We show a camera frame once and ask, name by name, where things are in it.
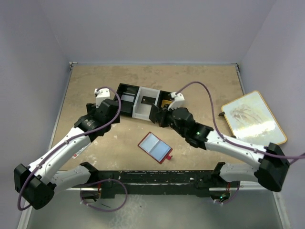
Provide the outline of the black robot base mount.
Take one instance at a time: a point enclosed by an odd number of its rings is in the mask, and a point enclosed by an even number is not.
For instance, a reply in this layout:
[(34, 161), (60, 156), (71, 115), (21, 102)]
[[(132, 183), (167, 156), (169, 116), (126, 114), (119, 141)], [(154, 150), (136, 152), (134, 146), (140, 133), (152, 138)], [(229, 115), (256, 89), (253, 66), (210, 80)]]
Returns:
[(88, 162), (80, 164), (90, 172), (90, 178), (78, 187), (97, 187), (101, 184), (101, 198), (110, 199), (116, 195), (193, 195), (201, 198), (211, 196), (211, 188), (238, 187), (238, 181), (226, 182), (220, 177), (218, 163), (214, 170), (98, 170)]

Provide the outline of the black white three-compartment tray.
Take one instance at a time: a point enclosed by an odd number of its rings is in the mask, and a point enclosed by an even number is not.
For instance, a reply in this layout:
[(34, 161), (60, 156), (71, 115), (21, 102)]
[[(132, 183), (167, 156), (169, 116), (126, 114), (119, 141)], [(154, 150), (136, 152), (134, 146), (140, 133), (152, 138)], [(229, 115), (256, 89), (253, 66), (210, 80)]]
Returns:
[(170, 92), (168, 91), (124, 84), (124, 83), (119, 84), (116, 92), (120, 98), (123, 94), (134, 96), (133, 103), (121, 100), (122, 107), (121, 107), (120, 115), (141, 119), (145, 121), (149, 121), (151, 105), (141, 103), (143, 96), (155, 98), (154, 104), (159, 108), (161, 108), (162, 100), (171, 100)]

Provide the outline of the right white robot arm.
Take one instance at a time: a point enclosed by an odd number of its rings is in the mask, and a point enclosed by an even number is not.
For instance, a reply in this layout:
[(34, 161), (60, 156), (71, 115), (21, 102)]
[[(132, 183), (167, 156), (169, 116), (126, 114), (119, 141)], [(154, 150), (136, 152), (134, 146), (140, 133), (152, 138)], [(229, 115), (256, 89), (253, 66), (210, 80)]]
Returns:
[(251, 181), (273, 192), (282, 190), (290, 163), (279, 145), (255, 145), (222, 135), (215, 128), (196, 122), (185, 107), (173, 110), (153, 105), (149, 119), (159, 127), (170, 127), (192, 147), (220, 152), (244, 162), (239, 166), (223, 164), (212, 174), (216, 186)]

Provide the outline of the red leather card holder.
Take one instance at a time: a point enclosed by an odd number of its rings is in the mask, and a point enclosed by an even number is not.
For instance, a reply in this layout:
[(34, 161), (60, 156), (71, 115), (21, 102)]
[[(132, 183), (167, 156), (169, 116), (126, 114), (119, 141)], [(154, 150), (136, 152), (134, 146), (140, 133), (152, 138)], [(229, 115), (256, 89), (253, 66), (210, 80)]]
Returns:
[(138, 147), (159, 164), (165, 160), (171, 160), (173, 157), (171, 155), (173, 149), (152, 132), (145, 135), (138, 143)]

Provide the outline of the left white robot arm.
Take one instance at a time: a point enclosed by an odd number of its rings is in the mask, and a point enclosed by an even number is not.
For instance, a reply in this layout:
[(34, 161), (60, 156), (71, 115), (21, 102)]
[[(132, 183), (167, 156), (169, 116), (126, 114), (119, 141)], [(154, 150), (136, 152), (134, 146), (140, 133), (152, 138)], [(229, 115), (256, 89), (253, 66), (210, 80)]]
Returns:
[(21, 206), (22, 199), (34, 209), (41, 209), (57, 192), (77, 185), (93, 187), (97, 184), (99, 172), (88, 162), (66, 172), (59, 169), (74, 154), (110, 131), (113, 123), (119, 123), (122, 103), (107, 98), (99, 105), (87, 104), (86, 107), (87, 114), (81, 116), (52, 149), (28, 166), (19, 164), (15, 167), (13, 173), (15, 190), (19, 194), (18, 210), (27, 209)]

